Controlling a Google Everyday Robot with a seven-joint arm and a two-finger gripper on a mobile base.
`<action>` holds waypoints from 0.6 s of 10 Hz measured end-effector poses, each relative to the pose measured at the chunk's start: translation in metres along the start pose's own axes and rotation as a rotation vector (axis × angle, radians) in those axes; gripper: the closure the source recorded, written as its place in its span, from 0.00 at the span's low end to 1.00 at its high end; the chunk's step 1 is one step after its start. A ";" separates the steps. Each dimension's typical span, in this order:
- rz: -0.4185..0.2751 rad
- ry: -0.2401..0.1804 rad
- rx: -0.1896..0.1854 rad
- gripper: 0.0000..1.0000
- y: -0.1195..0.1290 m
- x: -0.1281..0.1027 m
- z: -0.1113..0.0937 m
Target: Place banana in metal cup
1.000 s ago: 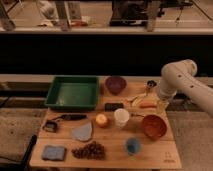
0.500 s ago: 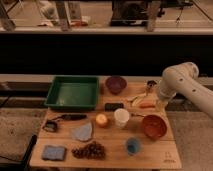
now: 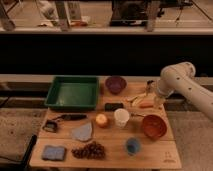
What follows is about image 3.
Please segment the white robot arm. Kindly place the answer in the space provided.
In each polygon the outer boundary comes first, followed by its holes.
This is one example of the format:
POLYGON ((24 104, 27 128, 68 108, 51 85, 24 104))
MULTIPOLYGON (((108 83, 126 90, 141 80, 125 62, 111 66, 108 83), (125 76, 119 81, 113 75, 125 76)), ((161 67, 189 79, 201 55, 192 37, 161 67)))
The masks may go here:
POLYGON ((164 67, 154 88, 156 99, 167 98, 177 91, 213 121, 213 92, 194 81, 195 73, 195 66, 190 62, 164 67))

